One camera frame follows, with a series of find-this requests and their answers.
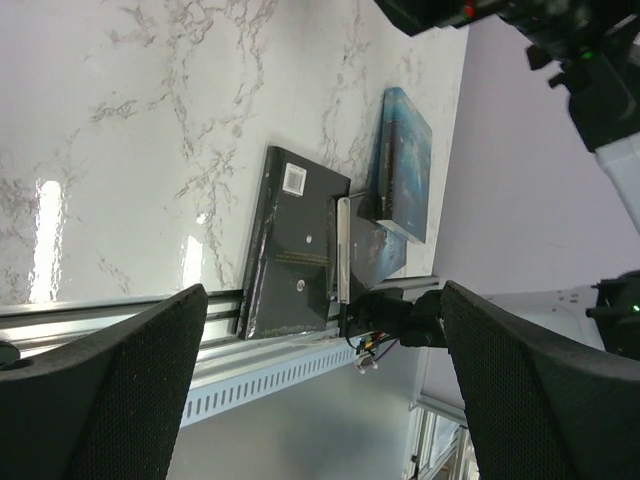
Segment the teal blue ocean book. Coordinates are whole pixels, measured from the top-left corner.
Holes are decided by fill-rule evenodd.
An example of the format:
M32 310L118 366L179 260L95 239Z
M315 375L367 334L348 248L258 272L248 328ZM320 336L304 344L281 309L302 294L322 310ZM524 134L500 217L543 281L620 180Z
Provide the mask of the teal blue ocean book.
M394 233L415 244L427 238L432 129L400 87L383 95L371 176L351 204L354 239Z

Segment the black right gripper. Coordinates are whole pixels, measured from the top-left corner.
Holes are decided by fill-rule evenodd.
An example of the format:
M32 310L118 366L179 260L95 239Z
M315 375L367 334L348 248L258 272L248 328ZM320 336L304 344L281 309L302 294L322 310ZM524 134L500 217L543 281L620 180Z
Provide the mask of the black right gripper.
M386 18L408 36L433 28L459 29L505 7L499 0L375 0Z

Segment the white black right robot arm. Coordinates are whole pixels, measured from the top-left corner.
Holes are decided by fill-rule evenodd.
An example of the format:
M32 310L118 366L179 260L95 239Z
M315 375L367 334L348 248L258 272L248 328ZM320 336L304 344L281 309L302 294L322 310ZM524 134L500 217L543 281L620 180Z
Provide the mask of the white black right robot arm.
M526 37L531 71L552 61L550 88L569 93L569 116L586 149L613 184L639 234L639 1L374 1L408 36L498 16ZM639 270L597 285L595 320L605 350L631 357L626 334L639 336ZM442 290L415 304L374 296L361 307L374 331L405 347L446 347L440 327Z

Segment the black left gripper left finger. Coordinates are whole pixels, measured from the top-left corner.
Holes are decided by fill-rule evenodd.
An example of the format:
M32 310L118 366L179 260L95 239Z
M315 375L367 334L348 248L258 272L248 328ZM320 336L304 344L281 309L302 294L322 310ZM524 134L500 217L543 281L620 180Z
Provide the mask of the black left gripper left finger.
M2 342L2 478L165 478L207 306L196 284L42 354Z

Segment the black book with gold lines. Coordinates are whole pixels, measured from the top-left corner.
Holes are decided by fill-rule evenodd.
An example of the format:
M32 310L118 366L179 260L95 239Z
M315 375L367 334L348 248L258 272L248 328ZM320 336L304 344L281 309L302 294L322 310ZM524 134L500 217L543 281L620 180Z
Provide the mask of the black book with gold lines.
M351 180L267 148L236 327L241 340L323 331L336 273L336 203Z

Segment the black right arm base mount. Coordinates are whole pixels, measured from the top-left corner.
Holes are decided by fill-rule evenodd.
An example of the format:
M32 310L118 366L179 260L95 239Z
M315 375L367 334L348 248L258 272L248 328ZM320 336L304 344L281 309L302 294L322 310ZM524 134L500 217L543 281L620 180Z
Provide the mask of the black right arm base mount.
M404 347L446 348L441 295L440 289L428 290L412 301L399 288L368 292L342 307L340 335L381 333Z

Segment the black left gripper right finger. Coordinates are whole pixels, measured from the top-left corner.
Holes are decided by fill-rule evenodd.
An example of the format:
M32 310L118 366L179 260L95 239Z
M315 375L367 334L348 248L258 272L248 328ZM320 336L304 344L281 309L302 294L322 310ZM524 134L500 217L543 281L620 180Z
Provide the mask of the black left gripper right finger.
M638 361L536 325L453 281L441 312L481 478L638 478Z

